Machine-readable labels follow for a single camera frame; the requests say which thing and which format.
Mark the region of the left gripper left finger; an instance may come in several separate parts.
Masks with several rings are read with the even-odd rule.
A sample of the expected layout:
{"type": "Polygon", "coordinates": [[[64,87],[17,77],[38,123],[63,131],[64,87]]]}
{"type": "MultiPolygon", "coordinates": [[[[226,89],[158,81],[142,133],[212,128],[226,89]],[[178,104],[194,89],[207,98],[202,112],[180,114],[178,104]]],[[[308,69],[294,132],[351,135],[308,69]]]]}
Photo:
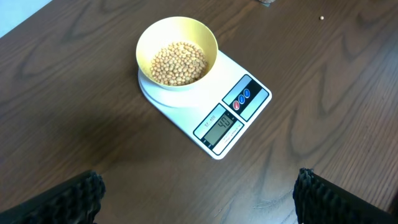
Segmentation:
{"type": "Polygon", "coordinates": [[[94,224],[105,192],[102,176],[88,170],[1,212],[1,223],[94,224]]]}

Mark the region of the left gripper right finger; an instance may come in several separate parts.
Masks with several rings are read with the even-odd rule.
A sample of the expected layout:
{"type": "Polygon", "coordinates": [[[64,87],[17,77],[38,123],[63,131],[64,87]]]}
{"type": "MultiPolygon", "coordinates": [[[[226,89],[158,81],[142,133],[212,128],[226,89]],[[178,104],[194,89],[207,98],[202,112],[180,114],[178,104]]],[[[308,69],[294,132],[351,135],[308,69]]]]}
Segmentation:
{"type": "Polygon", "coordinates": [[[293,200],[297,221],[304,224],[391,224],[397,214],[387,213],[339,186],[301,168],[293,200]]]}

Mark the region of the white digital kitchen scale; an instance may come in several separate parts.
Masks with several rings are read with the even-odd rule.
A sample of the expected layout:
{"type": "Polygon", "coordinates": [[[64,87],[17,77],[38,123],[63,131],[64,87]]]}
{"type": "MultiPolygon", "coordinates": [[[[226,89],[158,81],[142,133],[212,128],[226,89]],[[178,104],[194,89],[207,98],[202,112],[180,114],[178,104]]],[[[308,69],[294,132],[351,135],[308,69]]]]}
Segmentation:
{"type": "Polygon", "coordinates": [[[144,96],[212,158],[220,160],[272,99],[271,91],[223,52],[218,52],[204,84],[171,91],[138,81],[144,96]]]}

